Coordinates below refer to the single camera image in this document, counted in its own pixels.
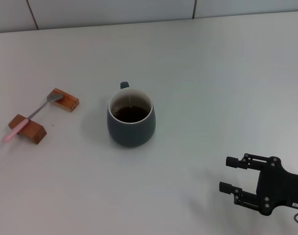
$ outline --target tile grout line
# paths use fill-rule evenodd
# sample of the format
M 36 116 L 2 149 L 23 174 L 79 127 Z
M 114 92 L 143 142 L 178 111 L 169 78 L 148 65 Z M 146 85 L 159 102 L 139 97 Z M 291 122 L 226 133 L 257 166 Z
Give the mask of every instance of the tile grout line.
M 39 27 L 38 27 L 38 24 L 37 24 L 37 22 L 36 22 L 35 16 L 33 15 L 32 9 L 31 9 L 31 7 L 30 7 L 29 0 L 26 0 L 26 2 L 27 2 L 27 5 L 28 5 L 30 14 L 31 14 L 31 16 L 32 16 L 33 22 L 35 23 L 36 29 L 39 30 Z
M 197 2 L 198 0 L 194 0 L 193 13 L 192 13 L 193 19 L 195 18 L 195 15 L 196 15 Z

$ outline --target mug handle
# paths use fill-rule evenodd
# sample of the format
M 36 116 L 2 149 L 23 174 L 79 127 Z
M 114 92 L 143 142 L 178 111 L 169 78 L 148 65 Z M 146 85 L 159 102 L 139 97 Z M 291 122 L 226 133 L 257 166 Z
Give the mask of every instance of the mug handle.
M 121 82 L 120 83 L 120 88 L 123 89 L 123 88 L 127 88 L 129 87 L 129 83 L 128 82 Z

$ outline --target wooden block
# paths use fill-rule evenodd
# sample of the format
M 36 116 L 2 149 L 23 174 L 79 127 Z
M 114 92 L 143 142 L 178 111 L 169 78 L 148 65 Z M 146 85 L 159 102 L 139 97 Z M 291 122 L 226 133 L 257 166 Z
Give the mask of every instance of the wooden block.
M 16 117 L 14 117 L 13 120 L 11 120 L 11 122 L 8 124 L 8 126 L 13 129 L 24 119 L 25 117 L 17 114 Z M 30 120 L 29 123 L 27 123 L 27 125 L 20 130 L 19 134 L 28 137 L 35 144 L 39 144 L 43 137 L 46 136 L 46 130 L 42 125 Z
M 57 101 L 51 102 L 52 104 L 55 104 L 70 112 L 72 112 L 79 104 L 79 99 L 77 99 L 76 97 L 73 97 L 72 95 L 64 91 L 61 91 L 60 89 L 54 88 L 54 90 L 50 94 L 56 94 L 56 93 L 61 93 L 64 95 L 64 97 Z

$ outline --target spoon handle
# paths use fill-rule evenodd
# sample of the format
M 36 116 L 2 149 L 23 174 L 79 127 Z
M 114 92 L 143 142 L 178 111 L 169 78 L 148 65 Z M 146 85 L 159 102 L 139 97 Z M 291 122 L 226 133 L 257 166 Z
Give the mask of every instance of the spoon handle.
M 3 143 L 10 141 L 17 133 L 19 133 L 20 130 L 22 130 L 24 126 L 26 126 L 27 123 L 29 123 L 29 119 L 26 118 L 23 121 L 21 121 L 17 126 L 15 126 L 10 133 L 6 134 L 2 138 Z
M 39 109 L 37 109 L 36 111 L 34 111 L 29 117 L 27 117 L 29 120 L 32 119 L 40 110 L 43 109 L 44 106 L 46 106 L 47 102 L 45 102 L 43 105 L 41 105 L 41 107 Z

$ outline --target pink spoon handle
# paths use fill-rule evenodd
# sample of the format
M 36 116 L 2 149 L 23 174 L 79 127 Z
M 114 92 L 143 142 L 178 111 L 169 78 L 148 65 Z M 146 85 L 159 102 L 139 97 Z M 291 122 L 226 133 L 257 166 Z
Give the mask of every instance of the pink spoon handle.
M 10 133 L 2 138 L 2 141 L 4 143 L 10 141 L 20 130 L 22 130 L 24 126 L 26 126 L 27 123 L 29 123 L 28 119 L 24 119 L 23 121 L 21 121 L 21 123 L 15 126 Z

